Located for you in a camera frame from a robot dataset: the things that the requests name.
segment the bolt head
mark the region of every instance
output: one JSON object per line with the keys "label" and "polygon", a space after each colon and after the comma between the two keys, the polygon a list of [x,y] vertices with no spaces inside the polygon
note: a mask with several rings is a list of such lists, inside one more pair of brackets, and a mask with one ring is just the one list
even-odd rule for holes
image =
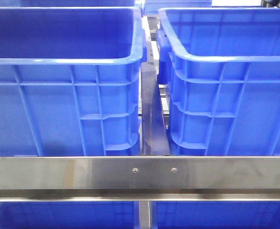
{"label": "bolt head", "polygon": [[138,168],[133,168],[132,171],[133,171],[134,173],[138,173],[138,172],[139,172],[139,169],[138,169]]}

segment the stainless steel bar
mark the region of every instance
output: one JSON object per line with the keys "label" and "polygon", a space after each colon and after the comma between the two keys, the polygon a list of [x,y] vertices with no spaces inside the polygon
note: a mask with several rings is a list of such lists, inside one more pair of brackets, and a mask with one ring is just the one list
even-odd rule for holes
{"label": "stainless steel bar", "polygon": [[146,33],[147,62],[141,65],[142,130],[144,155],[170,155],[162,111],[160,91],[156,80],[153,49],[147,17],[143,18]]}
{"label": "stainless steel bar", "polygon": [[151,201],[140,201],[140,229],[152,228]]}
{"label": "stainless steel bar", "polygon": [[280,157],[0,158],[0,200],[280,199]]}

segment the blue plastic crate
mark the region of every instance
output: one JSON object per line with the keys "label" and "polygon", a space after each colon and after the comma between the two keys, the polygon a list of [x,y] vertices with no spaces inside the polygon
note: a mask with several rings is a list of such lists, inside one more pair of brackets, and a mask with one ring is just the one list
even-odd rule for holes
{"label": "blue plastic crate", "polygon": [[175,155],[280,154],[280,9],[161,9]]}
{"label": "blue plastic crate", "polygon": [[157,15],[160,8],[211,7],[212,0],[145,0],[145,15]]}
{"label": "blue plastic crate", "polygon": [[156,202],[153,229],[280,229],[280,202]]}
{"label": "blue plastic crate", "polygon": [[69,7],[69,6],[135,6],[142,8],[141,0],[0,0],[0,7]]}
{"label": "blue plastic crate", "polygon": [[138,202],[1,203],[0,229],[139,229]]}
{"label": "blue plastic crate", "polygon": [[0,8],[0,156],[137,155],[143,49],[136,8]]}

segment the crate rim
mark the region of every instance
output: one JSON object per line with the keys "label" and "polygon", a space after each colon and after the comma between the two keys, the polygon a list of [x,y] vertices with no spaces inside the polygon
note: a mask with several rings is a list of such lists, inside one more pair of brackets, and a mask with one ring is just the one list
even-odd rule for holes
{"label": "crate rim", "polygon": [[143,57],[143,31],[141,10],[138,7],[0,7],[0,10],[118,10],[125,9],[133,12],[133,37],[130,54],[124,58],[107,59],[59,59],[59,58],[0,58],[0,65],[123,65],[137,62]]}
{"label": "crate rim", "polygon": [[190,54],[177,37],[166,12],[170,11],[267,11],[280,10],[276,8],[161,8],[158,10],[162,28],[167,35],[175,55],[181,59],[192,62],[280,62],[280,56],[198,56]]}

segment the metal rail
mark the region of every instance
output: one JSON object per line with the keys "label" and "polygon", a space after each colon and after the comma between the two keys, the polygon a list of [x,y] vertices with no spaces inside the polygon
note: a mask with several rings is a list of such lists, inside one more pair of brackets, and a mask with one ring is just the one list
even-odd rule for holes
{"label": "metal rail", "polygon": [[0,158],[0,200],[279,200],[280,157]]}

